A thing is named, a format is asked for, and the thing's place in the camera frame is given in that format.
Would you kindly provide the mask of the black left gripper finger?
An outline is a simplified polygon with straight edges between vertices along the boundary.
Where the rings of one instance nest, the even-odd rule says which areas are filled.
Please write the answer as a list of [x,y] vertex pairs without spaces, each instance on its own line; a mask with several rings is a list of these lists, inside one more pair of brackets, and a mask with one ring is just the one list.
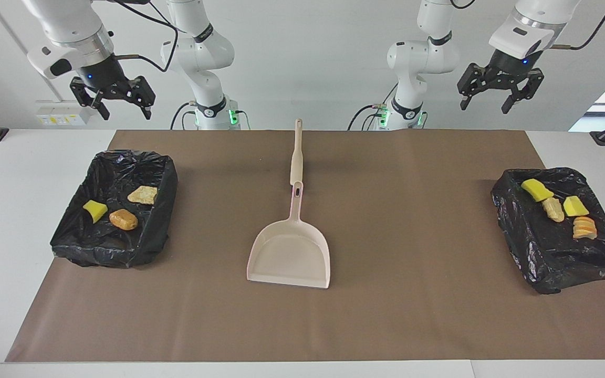
[[465,111],[472,100],[472,97],[486,91],[487,67],[470,63],[463,72],[461,78],[457,82],[458,92],[462,99],[460,103],[461,110]]
[[504,79],[503,82],[507,84],[510,94],[501,107],[502,113],[509,113],[513,105],[519,101],[533,98],[543,79],[544,74],[541,69],[532,69],[523,77]]

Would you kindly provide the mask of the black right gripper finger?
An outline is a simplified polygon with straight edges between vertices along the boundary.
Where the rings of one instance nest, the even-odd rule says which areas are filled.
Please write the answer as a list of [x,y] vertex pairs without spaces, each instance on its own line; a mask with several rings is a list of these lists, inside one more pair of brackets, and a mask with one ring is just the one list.
[[87,91],[89,88],[80,77],[72,78],[69,88],[80,106],[96,110],[105,121],[110,119],[110,111],[102,103],[103,93],[101,91],[92,97]]
[[127,102],[138,106],[146,120],[151,120],[151,108],[156,95],[144,76],[139,75],[128,81]]

